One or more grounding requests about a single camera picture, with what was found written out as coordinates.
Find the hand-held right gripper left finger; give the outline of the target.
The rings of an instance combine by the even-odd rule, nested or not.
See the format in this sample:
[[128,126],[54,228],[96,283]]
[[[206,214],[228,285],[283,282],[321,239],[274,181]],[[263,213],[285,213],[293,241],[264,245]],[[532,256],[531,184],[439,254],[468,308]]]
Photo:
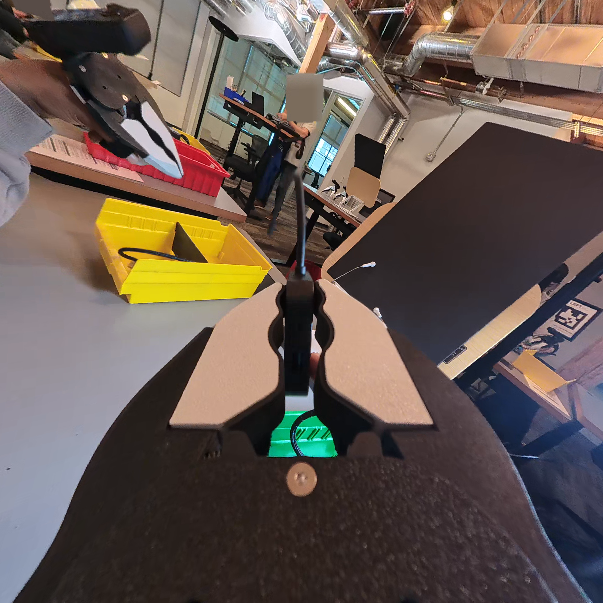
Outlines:
[[280,298],[274,283],[218,321],[170,418],[172,428],[252,434],[275,429],[285,413]]

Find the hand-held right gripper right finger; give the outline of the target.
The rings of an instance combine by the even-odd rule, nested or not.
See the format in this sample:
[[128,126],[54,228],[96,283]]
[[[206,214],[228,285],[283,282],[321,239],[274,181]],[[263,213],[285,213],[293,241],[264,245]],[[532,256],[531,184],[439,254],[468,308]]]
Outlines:
[[430,429],[434,421],[385,323],[327,280],[315,283],[321,346],[314,405],[333,434]]

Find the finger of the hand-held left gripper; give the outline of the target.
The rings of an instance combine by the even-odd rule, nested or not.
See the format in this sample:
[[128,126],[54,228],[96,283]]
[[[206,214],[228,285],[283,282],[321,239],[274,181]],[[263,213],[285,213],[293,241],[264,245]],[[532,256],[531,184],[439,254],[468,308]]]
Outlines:
[[160,161],[161,159],[166,159],[166,157],[163,155],[162,150],[151,139],[145,125],[121,125],[121,128],[124,133],[128,134],[133,140],[133,145],[138,149],[135,154],[138,155],[142,161],[147,165],[151,165],[156,170],[159,170],[166,176],[176,180],[182,178],[182,170],[170,170],[169,165],[166,166]]
[[170,129],[165,124],[156,107],[149,100],[140,105],[141,121],[155,144],[162,150],[166,159],[161,159],[170,170],[183,170],[180,156]]

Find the braided hdmi cable green plugs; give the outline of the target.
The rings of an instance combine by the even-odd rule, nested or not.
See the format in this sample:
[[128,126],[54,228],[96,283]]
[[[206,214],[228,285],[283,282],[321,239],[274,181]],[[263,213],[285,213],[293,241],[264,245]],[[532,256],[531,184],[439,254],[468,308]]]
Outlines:
[[129,262],[136,263],[137,261],[143,259],[143,257],[151,257],[162,260],[170,260],[177,262],[187,262],[188,260],[175,256],[170,253],[159,252],[156,250],[147,250],[139,247],[121,247],[117,250],[119,257],[124,260],[128,260]]

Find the yellow plastic bin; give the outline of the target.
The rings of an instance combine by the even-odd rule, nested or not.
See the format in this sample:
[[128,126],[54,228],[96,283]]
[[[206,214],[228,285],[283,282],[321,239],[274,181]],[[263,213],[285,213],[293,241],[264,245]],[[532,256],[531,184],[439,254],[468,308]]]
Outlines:
[[[121,247],[172,254],[176,222],[207,263],[119,257]],[[273,268],[233,225],[113,198],[102,205],[95,235],[118,294],[131,304],[249,298]]]

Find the person's left forearm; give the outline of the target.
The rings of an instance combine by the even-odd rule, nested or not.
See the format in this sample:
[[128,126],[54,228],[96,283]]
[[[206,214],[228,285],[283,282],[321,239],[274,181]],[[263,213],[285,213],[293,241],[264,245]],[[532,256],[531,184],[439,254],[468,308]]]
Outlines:
[[31,165],[27,152],[51,134],[49,123],[1,84],[1,225],[28,196]]

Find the person's left hand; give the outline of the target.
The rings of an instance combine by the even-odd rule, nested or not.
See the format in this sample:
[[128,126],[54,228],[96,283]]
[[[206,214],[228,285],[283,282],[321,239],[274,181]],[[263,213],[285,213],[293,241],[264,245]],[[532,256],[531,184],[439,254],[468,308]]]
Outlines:
[[60,63],[38,59],[3,61],[1,83],[39,117],[96,131],[93,118],[72,90]]

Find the red plastic bin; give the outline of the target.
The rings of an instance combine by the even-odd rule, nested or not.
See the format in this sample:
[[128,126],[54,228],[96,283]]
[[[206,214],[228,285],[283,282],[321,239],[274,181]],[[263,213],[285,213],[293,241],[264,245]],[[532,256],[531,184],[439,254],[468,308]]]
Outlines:
[[151,165],[132,164],[127,159],[117,157],[100,144],[91,141],[87,133],[84,134],[84,142],[87,151],[96,160],[211,197],[217,196],[224,180],[230,176],[208,152],[201,149],[200,145],[190,145],[188,142],[182,142],[179,139],[175,139],[174,142],[184,173],[183,178],[180,179],[167,176]]

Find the white printed paper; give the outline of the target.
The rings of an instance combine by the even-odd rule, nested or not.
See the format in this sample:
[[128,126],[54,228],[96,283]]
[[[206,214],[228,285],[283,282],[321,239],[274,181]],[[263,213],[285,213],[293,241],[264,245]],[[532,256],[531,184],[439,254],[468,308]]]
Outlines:
[[126,168],[94,158],[84,142],[53,134],[32,147],[30,153],[105,174],[120,177],[131,182],[143,183],[140,174]]

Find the green plastic bin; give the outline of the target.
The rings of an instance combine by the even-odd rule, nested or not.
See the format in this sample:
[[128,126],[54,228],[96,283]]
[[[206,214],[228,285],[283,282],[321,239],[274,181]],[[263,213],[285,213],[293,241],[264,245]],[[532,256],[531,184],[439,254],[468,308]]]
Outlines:
[[271,435],[268,456],[332,458],[337,453],[332,434],[314,410],[286,411]]

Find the black bin divider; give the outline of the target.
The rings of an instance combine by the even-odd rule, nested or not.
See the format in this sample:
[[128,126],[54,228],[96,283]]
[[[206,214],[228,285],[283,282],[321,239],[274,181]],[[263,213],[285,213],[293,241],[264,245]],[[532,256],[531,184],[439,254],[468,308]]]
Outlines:
[[195,245],[181,223],[176,222],[171,247],[175,259],[179,262],[207,263],[208,260]]

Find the yellow cardboard tray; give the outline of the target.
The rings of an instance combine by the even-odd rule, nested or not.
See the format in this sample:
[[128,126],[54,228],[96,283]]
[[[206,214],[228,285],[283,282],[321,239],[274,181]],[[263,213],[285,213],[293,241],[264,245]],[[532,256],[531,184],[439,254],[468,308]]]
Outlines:
[[547,394],[575,381],[564,379],[545,363],[541,362],[533,350],[524,350],[511,364],[528,381],[538,386]]

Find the cluttered wooden desk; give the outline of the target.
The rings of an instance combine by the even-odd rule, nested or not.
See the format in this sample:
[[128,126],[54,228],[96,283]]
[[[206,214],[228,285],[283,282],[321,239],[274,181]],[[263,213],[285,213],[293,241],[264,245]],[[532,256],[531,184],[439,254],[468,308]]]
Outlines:
[[347,237],[323,263],[323,272],[327,273],[343,255],[349,252],[389,211],[382,206],[367,217],[352,214],[342,204],[329,200],[320,191],[303,185],[303,206],[296,208],[296,243],[284,266],[290,268],[297,259],[298,252],[305,252],[306,241],[312,233],[319,217],[324,218],[336,230]]

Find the tan cardboard sheet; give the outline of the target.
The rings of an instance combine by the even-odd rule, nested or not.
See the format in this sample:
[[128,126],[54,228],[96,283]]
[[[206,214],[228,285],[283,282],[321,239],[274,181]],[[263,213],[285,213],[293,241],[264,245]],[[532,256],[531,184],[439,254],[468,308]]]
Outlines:
[[362,201],[365,207],[372,208],[381,190],[381,181],[378,177],[354,166],[349,172],[345,190],[348,195]]

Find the long wooden desk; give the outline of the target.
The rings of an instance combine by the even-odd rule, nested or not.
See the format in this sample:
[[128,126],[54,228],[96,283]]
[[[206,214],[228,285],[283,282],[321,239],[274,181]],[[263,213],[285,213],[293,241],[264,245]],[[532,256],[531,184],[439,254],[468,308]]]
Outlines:
[[577,381],[547,394],[528,381],[511,363],[503,359],[494,368],[548,411],[562,424],[562,427],[585,429],[598,440],[602,440],[602,399],[593,395]]

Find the black panel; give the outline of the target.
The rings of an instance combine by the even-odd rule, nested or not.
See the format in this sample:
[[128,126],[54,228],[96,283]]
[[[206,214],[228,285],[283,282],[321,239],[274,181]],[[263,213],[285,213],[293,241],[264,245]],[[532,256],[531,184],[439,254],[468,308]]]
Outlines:
[[380,179],[386,145],[361,133],[354,137],[354,167]]

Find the black white marker sign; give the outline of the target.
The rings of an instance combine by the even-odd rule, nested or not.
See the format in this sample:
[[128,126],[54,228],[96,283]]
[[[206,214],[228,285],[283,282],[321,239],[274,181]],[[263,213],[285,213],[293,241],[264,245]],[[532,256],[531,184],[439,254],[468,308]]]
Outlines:
[[598,306],[580,299],[569,300],[551,318],[548,329],[564,340],[573,341],[601,313]]

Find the wooden post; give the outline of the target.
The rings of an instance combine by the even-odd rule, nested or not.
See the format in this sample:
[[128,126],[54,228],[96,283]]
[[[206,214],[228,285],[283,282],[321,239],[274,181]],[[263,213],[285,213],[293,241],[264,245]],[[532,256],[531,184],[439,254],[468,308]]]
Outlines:
[[313,29],[306,54],[298,73],[316,73],[336,25],[329,13],[321,13]]

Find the silver air duct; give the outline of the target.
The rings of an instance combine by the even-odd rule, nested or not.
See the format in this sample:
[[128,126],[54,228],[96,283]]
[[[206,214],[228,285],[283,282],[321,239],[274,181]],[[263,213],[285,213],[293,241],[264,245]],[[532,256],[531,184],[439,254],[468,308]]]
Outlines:
[[347,43],[328,43],[317,72],[347,68],[359,74],[381,103],[390,111],[378,142],[385,144],[386,151],[398,141],[410,118],[410,108],[386,77],[383,68],[392,69],[402,78],[412,78],[428,58],[446,62],[471,62],[471,53],[479,35],[432,32],[423,34],[414,43],[411,52],[401,61],[384,61],[382,65],[360,46]]

